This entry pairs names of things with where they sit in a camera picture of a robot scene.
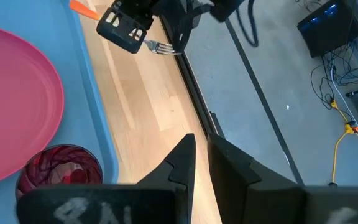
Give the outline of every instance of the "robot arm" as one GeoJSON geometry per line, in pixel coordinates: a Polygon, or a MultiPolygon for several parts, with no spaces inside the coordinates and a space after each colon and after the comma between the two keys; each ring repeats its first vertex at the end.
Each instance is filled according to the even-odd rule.
{"type": "MultiPolygon", "coordinates": [[[[183,52],[191,30],[197,27],[202,14],[209,12],[218,22],[224,22],[243,1],[212,0],[211,5],[198,0],[115,0],[99,21],[96,31],[134,54],[140,49],[154,17],[161,16],[173,29],[173,49],[183,52]]],[[[249,1],[249,15],[256,47],[256,28],[251,16],[253,3],[254,0],[249,1]]]]}

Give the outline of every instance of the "blue tray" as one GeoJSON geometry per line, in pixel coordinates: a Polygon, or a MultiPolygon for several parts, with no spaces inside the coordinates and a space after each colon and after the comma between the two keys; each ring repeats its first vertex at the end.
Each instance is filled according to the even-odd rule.
{"type": "MultiPolygon", "coordinates": [[[[91,151],[103,181],[115,183],[118,162],[78,15],[68,0],[0,0],[0,28],[34,44],[62,79],[65,110],[49,146],[75,144],[91,151]]],[[[17,223],[15,187],[19,173],[0,181],[0,223],[17,223]]]]}

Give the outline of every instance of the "blue light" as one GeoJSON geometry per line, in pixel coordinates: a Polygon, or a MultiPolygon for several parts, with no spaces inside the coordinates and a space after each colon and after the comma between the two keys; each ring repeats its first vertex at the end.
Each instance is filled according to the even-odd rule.
{"type": "Polygon", "coordinates": [[[307,29],[309,29],[309,23],[306,23],[305,25],[303,25],[302,27],[301,27],[301,30],[302,31],[305,31],[305,30],[307,30],[307,29]]]}
{"type": "Polygon", "coordinates": [[[318,17],[312,18],[312,19],[310,20],[310,22],[318,22],[318,21],[319,21],[318,17]]]}
{"type": "Polygon", "coordinates": [[[336,11],[337,11],[336,5],[333,4],[333,5],[330,6],[327,10],[325,10],[325,14],[331,16],[331,15],[333,15],[336,11]]]}

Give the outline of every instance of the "black cable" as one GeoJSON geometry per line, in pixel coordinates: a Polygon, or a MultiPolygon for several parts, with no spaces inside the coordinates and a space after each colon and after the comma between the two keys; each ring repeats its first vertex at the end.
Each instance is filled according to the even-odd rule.
{"type": "MultiPolygon", "coordinates": [[[[351,17],[351,21],[349,23],[349,26],[347,28],[347,34],[346,34],[346,42],[349,41],[349,36],[351,33],[351,27],[352,27],[352,23],[354,20],[354,8],[356,6],[356,1],[354,0],[353,5],[352,5],[352,17],[351,17]]],[[[348,44],[346,44],[345,47],[345,51],[343,51],[343,49],[341,48],[341,50],[336,53],[335,50],[330,52],[331,54],[331,59],[328,60],[328,68],[330,68],[331,66],[333,66],[333,64],[331,63],[331,61],[333,62],[335,60],[335,58],[339,58],[342,60],[342,65],[343,65],[343,69],[344,69],[344,74],[340,77],[340,78],[335,78],[335,80],[337,81],[338,85],[340,86],[346,86],[348,84],[358,84],[358,75],[354,75],[351,70],[351,65],[350,65],[350,61],[351,58],[354,54],[354,44],[352,42],[349,42],[348,44]],[[352,49],[352,53],[349,56],[349,59],[345,59],[346,53],[349,49],[352,49]]]]}
{"type": "Polygon", "coordinates": [[[242,34],[246,38],[247,42],[253,47],[258,47],[259,39],[258,39],[258,33],[257,33],[255,18],[254,18],[254,2],[255,2],[255,0],[248,1],[248,17],[249,17],[249,22],[251,24],[252,36],[253,36],[254,41],[252,41],[250,39],[250,37],[248,36],[248,33],[246,31],[246,28],[244,27],[244,24],[242,23],[239,8],[236,9],[236,15],[237,15],[237,20],[239,22],[242,34]]]}
{"type": "Polygon", "coordinates": [[[332,80],[330,80],[329,78],[329,75],[328,75],[328,73],[327,73],[327,70],[326,70],[326,66],[325,66],[325,63],[324,63],[324,58],[322,58],[321,57],[321,60],[323,61],[323,67],[324,67],[324,73],[325,73],[325,77],[323,77],[322,79],[321,79],[321,82],[323,82],[323,80],[326,80],[327,81],[327,85],[328,85],[328,87],[329,87],[329,89],[331,90],[331,94],[329,94],[329,93],[327,93],[326,95],[329,95],[332,99],[334,98],[334,90],[333,90],[333,88],[331,87],[331,85],[329,84],[329,82],[331,82],[332,80]]]}
{"type": "Polygon", "coordinates": [[[316,89],[314,88],[314,85],[313,85],[313,74],[314,74],[314,71],[315,71],[317,68],[321,67],[321,66],[322,66],[322,65],[319,65],[319,66],[317,66],[316,68],[314,68],[314,69],[311,71],[311,73],[310,73],[310,84],[311,84],[311,88],[313,89],[313,92],[314,92],[315,95],[321,100],[321,103],[323,104],[323,106],[324,106],[325,108],[327,108],[327,110],[331,110],[331,109],[333,108],[333,107],[331,106],[331,104],[330,104],[331,99],[330,99],[330,101],[328,101],[328,100],[326,99],[327,95],[325,95],[324,98],[323,98],[323,91],[322,91],[322,89],[321,89],[321,86],[323,85],[323,79],[321,79],[321,83],[320,83],[320,86],[319,86],[320,95],[317,94],[317,91],[316,91],[316,89]]]}
{"type": "Polygon", "coordinates": [[[337,110],[342,111],[343,113],[345,113],[346,115],[348,115],[350,121],[354,121],[354,120],[353,120],[353,117],[352,117],[348,112],[343,111],[343,110],[340,110],[340,109],[337,109],[337,110]]]}

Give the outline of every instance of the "cable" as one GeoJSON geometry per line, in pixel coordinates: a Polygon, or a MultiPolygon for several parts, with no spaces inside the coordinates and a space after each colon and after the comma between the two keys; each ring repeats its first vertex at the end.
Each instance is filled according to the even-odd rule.
{"type": "Polygon", "coordinates": [[[313,85],[313,74],[314,74],[314,71],[315,71],[317,68],[321,67],[321,66],[322,66],[322,65],[319,65],[319,66],[317,66],[316,68],[314,68],[314,69],[311,71],[311,73],[310,73],[310,84],[311,84],[311,88],[312,88],[313,92],[314,92],[315,95],[321,100],[321,103],[323,104],[323,106],[324,106],[327,110],[331,110],[332,107],[331,107],[329,101],[326,99],[327,94],[324,95],[324,98],[325,98],[325,99],[323,99],[323,91],[322,91],[322,89],[321,89],[321,87],[322,87],[322,85],[323,85],[323,78],[321,79],[320,86],[319,86],[320,95],[317,94],[317,91],[316,91],[316,89],[314,88],[314,85],[313,85]]]}
{"type": "Polygon", "coordinates": [[[251,41],[251,39],[248,36],[248,33],[246,31],[246,28],[244,27],[244,24],[242,23],[239,8],[236,9],[236,15],[237,15],[237,20],[240,24],[242,34],[246,38],[247,42],[253,47],[258,47],[259,40],[258,40],[258,33],[257,33],[257,29],[256,29],[256,25],[255,25],[255,18],[254,18],[254,2],[255,2],[255,0],[248,1],[248,17],[249,17],[249,22],[251,24],[252,36],[253,36],[254,41],[251,41]]]}
{"type": "Polygon", "coordinates": [[[326,70],[326,65],[325,65],[324,59],[323,59],[322,57],[321,57],[321,60],[323,61],[324,73],[325,73],[325,75],[326,75],[326,77],[323,78],[323,79],[326,79],[326,80],[327,80],[328,87],[329,87],[329,89],[331,90],[331,96],[332,96],[332,98],[334,98],[334,90],[331,88],[331,85],[329,84],[329,82],[332,82],[333,79],[330,80],[330,79],[328,78],[328,74],[327,74],[327,70],[326,70]]]}
{"type": "Polygon", "coordinates": [[[338,109],[338,112],[342,115],[343,119],[344,119],[346,122],[348,122],[347,119],[346,119],[346,117],[345,117],[345,115],[342,113],[342,111],[338,109]]]}
{"type": "MultiPolygon", "coordinates": [[[[346,38],[346,42],[349,41],[349,36],[351,34],[351,27],[352,27],[352,23],[353,23],[353,20],[354,20],[354,8],[356,6],[356,1],[354,0],[353,4],[352,4],[352,16],[351,16],[351,19],[350,19],[350,23],[348,25],[348,28],[347,28],[347,34],[345,36],[346,38]]],[[[334,59],[336,58],[339,58],[342,60],[342,65],[343,65],[343,69],[344,69],[344,74],[339,78],[339,80],[336,78],[335,80],[337,80],[337,84],[340,85],[340,86],[345,86],[345,85],[348,85],[348,84],[358,84],[358,75],[354,75],[352,74],[351,70],[351,65],[350,65],[350,61],[351,61],[351,58],[354,54],[354,41],[350,41],[348,44],[342,46],[340,48],[340,51],[337,53],[336,50],[333,50],[331,52],[329,52],[329,54],[331,54],[331,59],[328,60],[328,68],[331,68],[333,66],[333,61],[334,59]],[[346,57],[346,54],[347,54],[347,51],[351,49],[352,52],[349,56],[348,59],[345,59],[346,57]]]]}
{"type": "Polygon", "coordinates": [[[335,144],[335,149],[334,149],[334,166],[333,166],[333,176],[332,176],[332,183],[335,183],[335,173],[336,173],[336,154],[338,151],[338,146],[339,143],[342,141],[343,137],[345,137],[345,135],[347,135],[348,133],[345,132],[343,133],[343,135],[338,139],[338,141],[335,144]]]}
{"type": "MultiPolygon", "coordinates": [[[[333,78],[334,73],[333,73],[333,68],[331,69],[331,79],[333,78]]],[[[342,101],[344,102],[344,104],[346,105],[346,108],[349,110],[349,113],[351,115],[351,118],[354,120],[354,122],[356,123],[356,125],[358,126],[358,122],[356,121],[355,117],[353,116],[352,111],[350,110],[349,106],[346,103],[346,100],[343,98],[341,92],[338,90],[338,88],[335,85],[335,82],[333,82],[334,88],[335,90],[338,92],[339,96],[342,98],[342,101]]]]}
{"type": "Polygon", "coordinates": [[[349,113],[347,113],[347,112],[345,112],[345,111],[343,111],[343,110],[340,110],[340,109],[337,109],[338,111],[340,111],[340,112],[342,112],[342,113],[345,113],[346,115],[348,115],[348,117],[351,119],[351,121],[353,121],[353,118],[352,118],[352,116],[349,114],[349,113]]]}

